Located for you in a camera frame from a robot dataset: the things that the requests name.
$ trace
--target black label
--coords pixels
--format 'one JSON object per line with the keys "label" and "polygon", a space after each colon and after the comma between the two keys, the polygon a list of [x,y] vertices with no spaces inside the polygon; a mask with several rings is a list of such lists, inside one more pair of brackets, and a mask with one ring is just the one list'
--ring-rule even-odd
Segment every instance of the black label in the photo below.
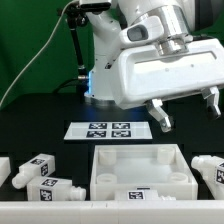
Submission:
{"label": "black label", "polygon": [[113,129],[130,129],[131,125],[130,123],[113,123],[112,128]]}
{"label": "black label", "polygon": [[48,164],[41,167],[41,176],[46,176],[48,174]]}
{"label": "black label", "polygon": [[41,201],[52,201],[52,191],[40,189]]}
{"label": "black label", "polygon": [[106,131],[88,131],[87,132],[87,138],[105,138],[106,137]]}
{"label": "black label", "polygon": [[89,129],[107,129],[107,123],[91,123]]}
{"label": "black label", "polygon": [[224,184],[224,171],[217,169],[216,182],[220,184]]}
{"label": "black label", "polygon": [[112,138],[131,138],[131,131],[112,131]]}
{"label": "black label", "polygon": [[128,200],[145,200],[144,191],[129,191]]}
{"label": "black label", "polygon": [[138,191],[148,191],[148,190],[150,190],[150,188],[149,187],[138,187],[137,190]]}
{"label": "black label", "polygon": [[46,179],[41,185],[46,187],[54,187],[54,185],[58,182],[58,180],[54,179]]}
{"label": "black label", "polygon": [[32,160],[30,163],[34,164],[34,165],[40,165],[42,164],[43,162],[45,162],[45,160],[43,159],[34,159]]}

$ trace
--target metal bracket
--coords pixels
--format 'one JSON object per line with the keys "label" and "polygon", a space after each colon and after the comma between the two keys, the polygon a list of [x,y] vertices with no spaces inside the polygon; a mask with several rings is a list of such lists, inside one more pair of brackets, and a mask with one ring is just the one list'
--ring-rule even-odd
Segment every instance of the metal bracket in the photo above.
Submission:
{"label": "metal bracket", "polygon": [[168,132],[173,129],[173,121],[161,108],[162,105],[163,105],[162,100],[153,99],[149,100],[146,103],[146,108],[149,114],[160,123],[162,131]]}
{"label": "metal bracket", "polygon": [[207,99],[207,115],[211,120],[215,120],[221,116],[219,109],[219,90],[217,86],[205,88],[201,91],[204,99]]}

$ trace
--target table surface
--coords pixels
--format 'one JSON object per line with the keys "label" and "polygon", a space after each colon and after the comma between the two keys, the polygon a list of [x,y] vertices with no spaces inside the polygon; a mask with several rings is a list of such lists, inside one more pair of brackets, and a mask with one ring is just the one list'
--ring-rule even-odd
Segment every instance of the table surface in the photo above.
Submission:
{"label": "table surface", "polygon": [[[76,94],[27,94],[0,112],[0,156],[10,157],[12,172],[0,188],[0,201],[27,200],[26,189],[13,188],[11,179],[18,167],[40,153],[55,155],[58,178],[72,179],[75,186],[87,189],[94,146],[98,144],[178,144],[188,165],[197,155],[224,158],[224,119],[209,121],[206,102],[191,96],[164,103],[175,120],[175,130],[162,133],[145,107],[121,110],[97,108],[80,102]],[[64,142],[70,122],[148,121],[153,140],[110,140]],[[212,199],[200,174],[192,170],[198,184],[198,199]]]}

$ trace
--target white robot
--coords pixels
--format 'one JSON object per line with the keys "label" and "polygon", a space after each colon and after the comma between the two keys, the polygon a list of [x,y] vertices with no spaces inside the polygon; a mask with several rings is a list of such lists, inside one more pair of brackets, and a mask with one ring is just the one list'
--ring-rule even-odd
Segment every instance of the white robot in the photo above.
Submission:
{"label": "white robot", "polygon": [[221,115],[224,49],[217,39],[194,41],[195,0],[81,0],[80,6],[118,6],[127,22],[123,28],[106,11],[87,13],[95,46],[87,102],[146,105],[163,132],[172,129],[165,100],[202,93],[213,118]]}

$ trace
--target blue light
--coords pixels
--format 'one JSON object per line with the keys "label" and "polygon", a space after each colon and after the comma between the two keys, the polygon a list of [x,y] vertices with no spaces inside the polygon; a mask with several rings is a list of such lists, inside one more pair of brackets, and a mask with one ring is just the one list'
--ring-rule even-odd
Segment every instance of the blue light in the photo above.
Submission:
{"label": "blue light", "polygon": [[91,92],[92,92],[92,71],[89,72],[88,87],[89,87],[88,94],[91,95]]}

